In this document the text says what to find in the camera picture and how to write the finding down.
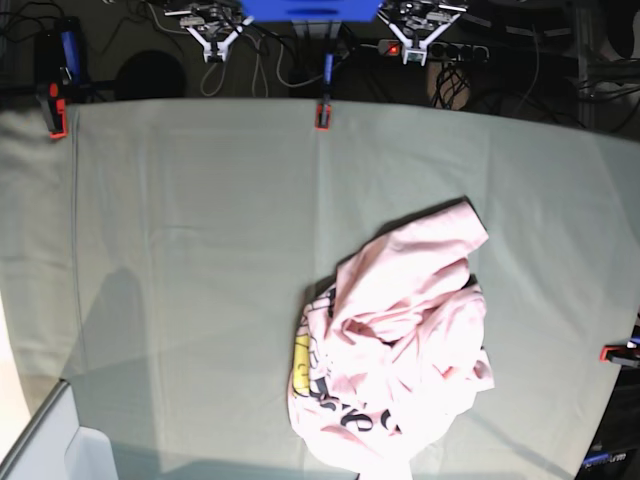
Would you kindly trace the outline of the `black power strip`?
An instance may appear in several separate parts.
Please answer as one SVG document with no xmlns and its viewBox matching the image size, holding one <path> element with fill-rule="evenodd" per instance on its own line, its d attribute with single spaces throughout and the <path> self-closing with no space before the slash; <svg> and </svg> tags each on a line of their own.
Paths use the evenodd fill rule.
<svg viewBox="0 0 640 480">
<path fill-rule="evenodd" d="M 382 39 L 376 45 L 378 52 L 385 57 L 398 57 L 403 63 L 463 62 L 485 64 L 490 59 L 490 50 L 486 46 L 440 42 L 431 43 L 424 51 L 404 51 L 399 40 Z"/>
</svg>

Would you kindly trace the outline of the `red black clamp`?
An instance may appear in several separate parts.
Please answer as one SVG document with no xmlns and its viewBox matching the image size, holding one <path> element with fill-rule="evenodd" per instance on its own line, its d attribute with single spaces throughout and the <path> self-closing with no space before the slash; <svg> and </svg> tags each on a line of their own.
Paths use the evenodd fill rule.
<svg viewBox="0 0 640 480">
<path fill-rule="evenodd" d="M 331 120 L 331 85 L 334 67 L 334 55 L 326 53 L 322 75 L 322 96 L 316 108 L 315 127 L 318 130 L 328 130 Z"/>
<path fill-rule="evenodd" d="M 62 17 L 34 43 L 36 98 L 52 139 L 67 135 L 65 91 L 82 80 L 78 26 L 76 17 Z"/>
<path fill-rule="evenodd" d="M 603 363 L 638 369 L 640 364 L 639 339 L 631 338 L 625 344 L 605 345 L 601 350 L 599 360 Z"/>
</svg>

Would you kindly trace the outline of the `red black clamp right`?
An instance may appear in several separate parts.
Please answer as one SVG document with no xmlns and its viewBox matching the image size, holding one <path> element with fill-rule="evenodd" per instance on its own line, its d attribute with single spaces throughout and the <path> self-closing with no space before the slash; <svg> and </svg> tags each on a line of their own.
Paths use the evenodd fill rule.
<svg viewBox="0 0 640 480">
<path fill-rule="evenodd" d="M 599 360 L 603 363 L 638 369 L 640 364 L 639 339 L 631 338 L 625 344 L 605 345 L 601 350 Z"/>
</svg>

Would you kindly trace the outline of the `pink t-shirt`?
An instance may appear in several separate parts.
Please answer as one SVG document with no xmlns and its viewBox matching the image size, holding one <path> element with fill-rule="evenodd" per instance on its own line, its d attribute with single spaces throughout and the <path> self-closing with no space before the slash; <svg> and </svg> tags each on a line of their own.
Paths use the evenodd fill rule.
<svg viewBox="0 0 640 480">
<path fill-rule="evenodd" d="M 305 305 L 287 406 L 319 461 L 408 479 L 411 460 L 493 387 L 469 267 L 487 238 L 472 205 L 455 201 L 371 239 Z"/>
</svg>

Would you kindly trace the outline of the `black round floor object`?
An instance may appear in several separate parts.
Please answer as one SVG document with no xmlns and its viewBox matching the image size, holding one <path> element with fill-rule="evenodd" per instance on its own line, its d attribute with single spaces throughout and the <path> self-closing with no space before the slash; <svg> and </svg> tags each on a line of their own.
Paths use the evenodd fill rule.
<svg viewBox="0 0 640 480">
<path fill-rule="evenodd" d="M 114 97 L 118 101 L 181 98 L 186 86 L 186 73 L 177 58 L 146 50 L 131 56 L 118 70 Z"/>
</svg>

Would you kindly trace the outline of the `red black clamp left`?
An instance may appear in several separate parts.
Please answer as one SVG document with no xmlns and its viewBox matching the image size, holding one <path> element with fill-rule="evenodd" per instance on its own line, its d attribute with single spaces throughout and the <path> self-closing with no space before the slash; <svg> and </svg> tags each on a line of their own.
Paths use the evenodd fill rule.
<svg viewBox="0 0 640 480">
<path fill-rule="evenodd" d="M 36 98 L 52 139 L 67 135 L 65 91 L 82 80 L 78 26 L 76 17 L 62 17 L 34 43 Z"/>
</svg>

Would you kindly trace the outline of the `green table cloth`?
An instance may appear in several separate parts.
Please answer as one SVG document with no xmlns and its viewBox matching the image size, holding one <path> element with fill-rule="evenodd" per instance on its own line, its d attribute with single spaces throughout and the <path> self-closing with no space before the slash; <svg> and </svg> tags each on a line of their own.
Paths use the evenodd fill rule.
<svg viewBox="0 0 640 480">
<path fill-rule="evenodd" d="M 58 379 L 124 479 L 339 479 L 292 431 L 294 325 L 374 235 L 458 198 L 496 376 L 418 479 L 570 479 L 639 307 L 639 146 L 424 107 L 307 100 L 1 116 L 1 295 L 28 405 Z"/>
</svg>

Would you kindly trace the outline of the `white plastic bin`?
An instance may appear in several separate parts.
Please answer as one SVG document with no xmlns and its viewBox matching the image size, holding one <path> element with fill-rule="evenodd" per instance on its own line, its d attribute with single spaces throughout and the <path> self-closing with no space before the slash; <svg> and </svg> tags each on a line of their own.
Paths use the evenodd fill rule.
<svg viewBox="0 0 640 480">
<path fill-rule="evenodd" d="M 79 422 L 72 386 L 60 380 L 1 462 L 7 480 L 118 480 L 110 439 Z"/>
</svg>

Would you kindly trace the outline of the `red black clamp centre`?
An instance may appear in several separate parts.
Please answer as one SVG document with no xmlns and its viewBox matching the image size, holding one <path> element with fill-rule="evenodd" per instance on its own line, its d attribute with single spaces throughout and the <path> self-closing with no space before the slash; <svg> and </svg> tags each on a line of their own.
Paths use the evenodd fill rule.
<svg viewBox="0 0 640 480">
<path fill-rule="evenodd" d="M 328 130 L 331 120 L 331 85 L 334 67 L 334 55 L 326 53 L 322 75 L 322 96 L 316 108 L 315 127 L 318 130 Z"/>
</svg>

